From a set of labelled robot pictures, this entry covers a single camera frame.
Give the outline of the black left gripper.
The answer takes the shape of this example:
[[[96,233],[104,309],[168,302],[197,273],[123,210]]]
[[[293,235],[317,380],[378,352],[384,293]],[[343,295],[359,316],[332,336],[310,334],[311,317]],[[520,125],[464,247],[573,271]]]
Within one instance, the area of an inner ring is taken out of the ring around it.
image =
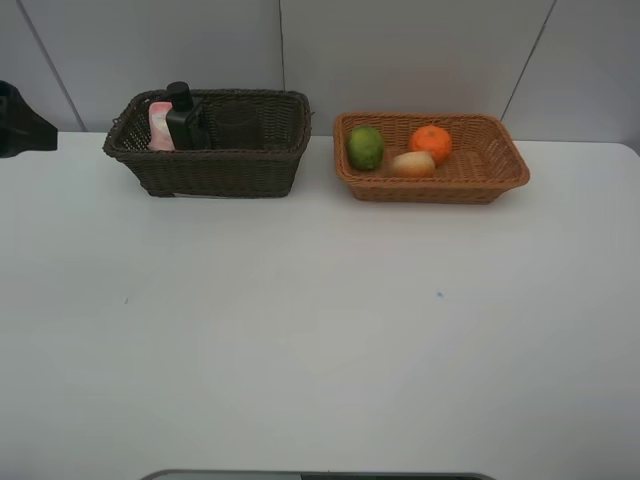
[[[56,151],[58,129],[37,114],[19,90],[0,81],[0,156],[15,157],[27,151]]]

